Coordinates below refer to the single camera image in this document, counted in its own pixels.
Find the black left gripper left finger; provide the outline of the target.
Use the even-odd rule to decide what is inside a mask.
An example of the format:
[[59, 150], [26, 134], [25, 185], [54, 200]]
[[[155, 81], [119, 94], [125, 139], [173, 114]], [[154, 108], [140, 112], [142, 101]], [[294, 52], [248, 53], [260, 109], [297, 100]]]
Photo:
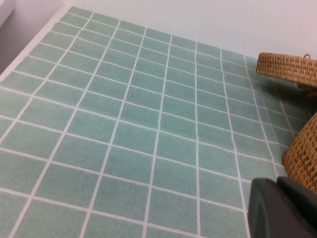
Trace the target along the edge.
[[277, 184], [267, 178], [255, 178], [251, 184], [248, 223], [252, 238], [276, 238], [278, 206], [282, 193]]

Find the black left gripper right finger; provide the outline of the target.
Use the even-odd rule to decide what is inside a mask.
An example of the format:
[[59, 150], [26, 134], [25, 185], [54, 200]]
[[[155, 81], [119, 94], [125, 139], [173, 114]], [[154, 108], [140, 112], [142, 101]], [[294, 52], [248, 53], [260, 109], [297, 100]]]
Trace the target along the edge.
[[299, 222], [317, 237], [317, 194], [288, 177], [278, 177], [277, 185], [290, 203]]

